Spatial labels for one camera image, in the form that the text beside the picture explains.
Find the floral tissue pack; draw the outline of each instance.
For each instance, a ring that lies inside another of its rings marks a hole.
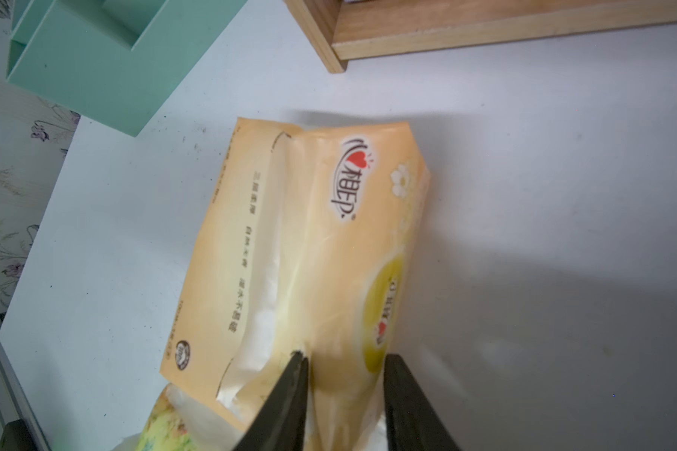
[[[311,371],[305,448],[374,442],[429,179],[408,123],[239,119],[161,374],[244,431],[299,350]]]

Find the green plastic box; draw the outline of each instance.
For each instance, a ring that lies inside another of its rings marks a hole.
[[[136,136],[246,0],[16,0],[8,82]]]

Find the wooden frame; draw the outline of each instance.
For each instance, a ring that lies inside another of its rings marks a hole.
[[[285,0],[331,73],[351,59],[677,22],[677,0]]]

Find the red heart logo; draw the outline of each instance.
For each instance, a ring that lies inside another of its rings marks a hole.
[[[361,150],[355,151],[353,154],[349,155],[346,160],[354,163],[356,167],[364,168],[368,165],[368,163],[366,163],[366,154]]]

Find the white table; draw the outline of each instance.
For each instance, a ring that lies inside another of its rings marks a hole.
[[[84,118],[0,339],[54,451],[139,431],[237,116],[408,119],[397,349],[473,449],[677,449],[677,25],[354,61],[249,0],[138,138]]]

